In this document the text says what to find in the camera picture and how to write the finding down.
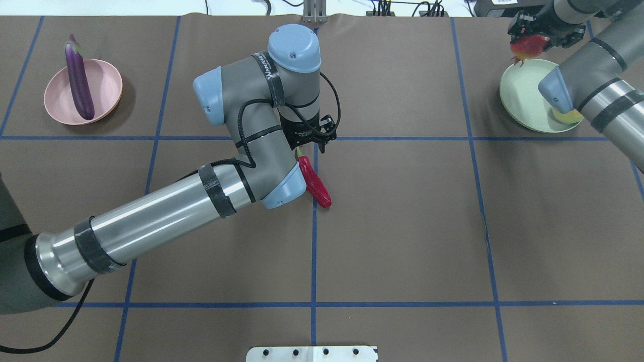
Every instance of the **white floor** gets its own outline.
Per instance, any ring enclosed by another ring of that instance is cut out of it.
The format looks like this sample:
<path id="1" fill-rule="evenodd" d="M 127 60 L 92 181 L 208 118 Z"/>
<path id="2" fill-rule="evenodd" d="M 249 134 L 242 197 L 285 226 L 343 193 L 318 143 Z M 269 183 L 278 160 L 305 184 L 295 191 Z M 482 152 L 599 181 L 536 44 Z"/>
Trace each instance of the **white floor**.
<path id="1" fill-rule="evenodd" d="M 206 14 L 206 0 L 0 0 L 0 15 L 184 15 Z M 298 4 L 301 0 L 289 0 Z M 264 15 L 264 0 L 207 0 L 211 15 Z M 270 0 L 271 15 L 302 14 L 303 6 L 293 7 L 283 0 Z M 443 0 L 450 16 L 469 17 L 464 0 Z M 365 15 L 373 9 L 369 0 L 327 0 L 327 15 Z M 411 16 L 416 5 L 392 4 L 396 16 Z M 426 10 L 421 5 L 419 10 Z"/>

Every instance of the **white bracket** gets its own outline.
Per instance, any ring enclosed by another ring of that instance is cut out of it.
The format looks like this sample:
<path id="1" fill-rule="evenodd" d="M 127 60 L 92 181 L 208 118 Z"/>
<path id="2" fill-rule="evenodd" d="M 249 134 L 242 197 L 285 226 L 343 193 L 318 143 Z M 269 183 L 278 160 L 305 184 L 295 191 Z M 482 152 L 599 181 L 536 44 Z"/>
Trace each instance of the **white bracket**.
<path id="1" fill-rule="evenodd" d="M 254 347 L 246 362 L 378 362 L 371 346 Z"/>
<path id="2" fill-rule="evenodd" d="M 304 22 L 326 23 L 327 0 L 304 0 Z"/>

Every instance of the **robotic arm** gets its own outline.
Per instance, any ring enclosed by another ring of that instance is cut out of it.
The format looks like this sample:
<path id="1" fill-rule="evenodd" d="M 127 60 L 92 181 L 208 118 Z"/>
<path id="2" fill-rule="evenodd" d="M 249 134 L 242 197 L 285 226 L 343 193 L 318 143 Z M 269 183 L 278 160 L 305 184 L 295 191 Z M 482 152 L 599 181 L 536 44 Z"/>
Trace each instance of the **robotic arm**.
<path id="1" fill-rule="evenodd" d="M 518 13 L 508 34 L 512 43 L 542 34 L 551 38 L 547 48 L 568 48 L 583 38 L 582 23 L 599 11 L 613 24 L 555 68 L 539 90 L 558 111 L 581 112 L 642 170 L 644 93 L 620 79 L 644 56 L 642 0 L 554 0 L 534 17 Z"/>
<path id="2" fill-rule="evenodd" d="M 272 209 L 302 195 L 292 148 L 323 147 L 337 127 L 330 116 L 319 119 L 320 64 L 317 36 L 289 24 L 271 34 L 268 52 L 197 77 L 207 118 L 228 127 L 240 154 L 62 233 L 33 235 L 0 177 L 0 314 L 58 304 L 96 276 L 257 200 Z"/>

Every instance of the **light green plate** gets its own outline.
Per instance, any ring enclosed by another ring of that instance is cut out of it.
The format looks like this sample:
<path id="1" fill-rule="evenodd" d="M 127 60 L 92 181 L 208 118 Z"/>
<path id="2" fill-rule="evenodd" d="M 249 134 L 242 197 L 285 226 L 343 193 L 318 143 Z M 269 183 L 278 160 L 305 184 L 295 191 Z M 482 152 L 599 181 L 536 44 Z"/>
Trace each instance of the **light green plate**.
<path id="1" fill-rule="evenodd" d="M 533 131 L 565 132 L 580 123 L 564 124 L 557 121 L 552 106 L 539 93 L 539 82 L 556 66 L 543 59 L 532 59 L 523 66 L 520 63 L 511 65 L 501 76 L 499 92 L 503 107 L 512 118 Z"/>

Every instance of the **eggplant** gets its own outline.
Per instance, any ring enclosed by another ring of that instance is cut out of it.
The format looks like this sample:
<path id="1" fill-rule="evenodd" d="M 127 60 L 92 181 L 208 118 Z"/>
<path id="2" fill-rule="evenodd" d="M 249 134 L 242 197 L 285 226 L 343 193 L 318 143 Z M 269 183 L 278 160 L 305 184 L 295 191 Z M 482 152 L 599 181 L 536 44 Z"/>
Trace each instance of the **eggplant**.
<path id="1" fill-rule="evenodd" d="M 94 102 L 91 99 L 90 85 L 87 82 L 85 64 L 82 61 L 81 46 L 70 34 L 70 40 L 65 43 L 65 58 L 67 74 L 70 76 L 71 97 L 79 115 L 86 120 L 94 118 Z"/>

